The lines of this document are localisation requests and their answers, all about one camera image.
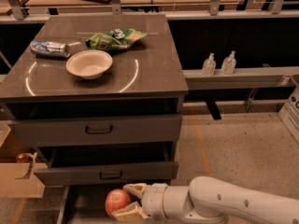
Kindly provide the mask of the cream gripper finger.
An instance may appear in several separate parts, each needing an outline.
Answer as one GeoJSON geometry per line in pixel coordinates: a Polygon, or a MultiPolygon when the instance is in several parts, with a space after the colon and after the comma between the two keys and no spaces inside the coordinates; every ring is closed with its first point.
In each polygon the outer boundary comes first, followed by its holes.
{"type": "Polygon", "coordinates": [[[138,202],[130,203],[124,208],[113,211],[112,216],[119,222],[142,222],[148,218],[138,202]]]}
{"type": "Polygon", "coordinates": [[[136,196],[138,199],[142,199],[143,194],[147,190],[149,185],[146,183],[135,183],[135,184],[126,184],[122,188],[128,193],[136,196]]]}

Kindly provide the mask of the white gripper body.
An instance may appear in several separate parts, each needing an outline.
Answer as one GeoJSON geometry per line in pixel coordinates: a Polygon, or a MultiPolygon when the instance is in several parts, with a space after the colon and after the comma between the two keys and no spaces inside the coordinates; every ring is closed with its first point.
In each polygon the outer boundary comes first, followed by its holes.
{"type": "Polygon", "coordinates": [[[167,184],[152,184],[147,186],[141,203],[144,213],[149,217],[149,221],[164,223],[167,217],[164,213],[164,193],[167,184]]]}

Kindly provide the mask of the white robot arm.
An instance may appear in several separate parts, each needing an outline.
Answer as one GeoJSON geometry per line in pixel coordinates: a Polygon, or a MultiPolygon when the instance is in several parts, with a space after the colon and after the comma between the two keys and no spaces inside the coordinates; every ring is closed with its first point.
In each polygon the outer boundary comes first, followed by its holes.
{"type": "Polygon", "coordinates": [[[124,190],[140,199],[116,210],[119,222],[228,224],[230,216],[252,224],[299,224],[299,201],[228,182],[198,176],[187,186],[128,184],[124,190]]]}

